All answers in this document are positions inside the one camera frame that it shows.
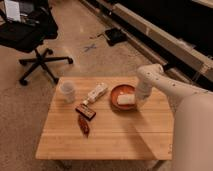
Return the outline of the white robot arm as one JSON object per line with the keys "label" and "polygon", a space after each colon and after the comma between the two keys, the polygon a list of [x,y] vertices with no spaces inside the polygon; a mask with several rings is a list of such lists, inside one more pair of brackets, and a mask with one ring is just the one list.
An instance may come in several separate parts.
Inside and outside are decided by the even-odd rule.
{"label": "white robot arm", "polygon": [[171,171],[213,171],[213,91],[164,73],[161,64],[140,66],[135,96],[146,100],[156,87],[179,102],[174,114]]}

